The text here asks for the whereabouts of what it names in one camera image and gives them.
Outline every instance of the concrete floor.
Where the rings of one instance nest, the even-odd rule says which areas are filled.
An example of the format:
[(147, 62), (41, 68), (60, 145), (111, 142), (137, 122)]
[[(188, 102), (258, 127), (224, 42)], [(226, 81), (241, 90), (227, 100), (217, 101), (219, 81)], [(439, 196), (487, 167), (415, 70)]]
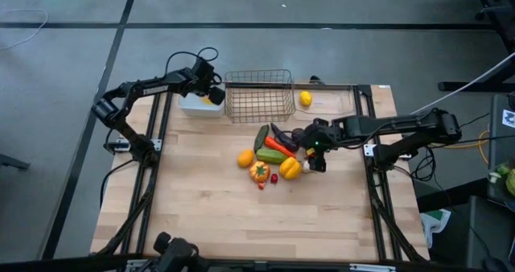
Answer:
[[(0, 10), (44, 8), (50, 22), (117, 23), (126, 0), (0, 0)], [(479, 0), (135, 0), (130, 23), (474, 23)], [(39, 22), (37, 14), (2, 14), (1, 22)], [(32, 29), (0, 28), (0, 46)], [(0, 51), (0, 152), (31, 162), (0, 169), (0, 262), (40, 256), (60, 191), (104, 71), (115, 29), (43, 29)], [(287, 68), (296, 80), (389, 84), (399, 113), (443, 95), (441, 80), (471, 80), (507, 56), (493, 31), (306, 29), (125, 30), (108, 88), (151, 78), (176, 51), (218, 48), (219, 73)], [(178, 56), (171, 68), (191, 65)], [(489, 111), (491, 94), (460, 93), (438, 105), (466, 122)], [(488, 119), (464, 128), (475, 138)], [(59, 258), (89, 251), (101, 179), (112, 156), (97, 124), (68, 213)], [(437, 150), (439, 182), (450, 188), (484, 176), (476, 149)], [(414, 167), (416, 159), (410, 165)], [(418, 186), (418, 192), (424, 188)]]

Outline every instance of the wooden tabletop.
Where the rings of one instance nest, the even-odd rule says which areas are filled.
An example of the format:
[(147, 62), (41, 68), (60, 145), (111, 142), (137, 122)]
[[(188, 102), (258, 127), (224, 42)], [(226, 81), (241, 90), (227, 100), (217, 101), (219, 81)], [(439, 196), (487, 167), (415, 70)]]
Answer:
[[(295, 90), (295, 103), (299, 92)], [(395, 116), (389, 86), (372, 86), (378, 117)], [(313, 104), (297, 111), (283, 130), (305, 127), (315, 117), (332, 119), (355, 114), (349, 91), (311, 91)], [(326, 154), (327, 171), (302, 175), (264, 190), (236, 165), (238, 154), (253, 148), (262, 123), (233, 124), (227, 117), (187, 117), (173, 97), (164, 139), (158, 181), (146, 235), (146, 255), (157, 235), (165, 231), (198, 245), (206, 258), (282, 261), (377, 260), (373, 222), (360, 150), (339, 149)], [(152, 98), (138, 100), (128, 123), (139, 133), (146, 130)], [(161, 118), (160, 106), (156, 129)], [(400, 135), (381, 137), (384, 143)], [(115, 156), (113, 166), (130, 159)], [(406, 162), (397, 165), (408, 169)], [(278, 173), (278, 165), (270, 165)], [(111, 175), (91, 250), (98, 251), (127, 217), (138, 166)], [(399, 171), (388, 172), (396, 222), (410, 243), (428, 258), (422, 224), (411, 179)], [(387, 255), (391, 257), (388, 229), (382, 222)], [(137, 238), (139, 222), (133, 239)], [(132, 240), (130, 251), (135, 251)]]

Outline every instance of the metal wire basket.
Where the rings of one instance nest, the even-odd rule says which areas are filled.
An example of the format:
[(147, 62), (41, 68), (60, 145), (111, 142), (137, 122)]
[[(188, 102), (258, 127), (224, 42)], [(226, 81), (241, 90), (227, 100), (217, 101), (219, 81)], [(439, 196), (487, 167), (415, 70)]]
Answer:
[(284, 122), (295, 112), (288, 70), (225, 74), (225, 115), (233, 123)]

